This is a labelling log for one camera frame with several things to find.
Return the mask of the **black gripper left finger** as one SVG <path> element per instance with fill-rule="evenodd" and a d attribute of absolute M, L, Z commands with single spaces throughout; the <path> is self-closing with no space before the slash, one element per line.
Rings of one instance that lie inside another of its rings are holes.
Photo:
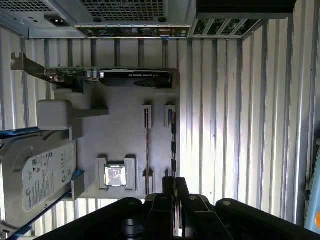
<path fill-rule="evenodd" d="M 41 240 L 171 240 L 174 179 L 163 177 L 162 193 L 145 202 L 126 197 L 39 237 Z"/>

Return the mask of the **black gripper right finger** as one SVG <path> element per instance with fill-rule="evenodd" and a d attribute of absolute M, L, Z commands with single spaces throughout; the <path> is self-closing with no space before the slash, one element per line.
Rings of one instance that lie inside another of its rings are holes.
<path fill-rule="evenodd" d="M 223 198 L 210 204 L 204 196 L 191 194 L 186 180 L 175 180 L 177 196 L 185 213 L 185 234 L 200 240 L 316 240 L 317 233 L 251 207 Z"/>

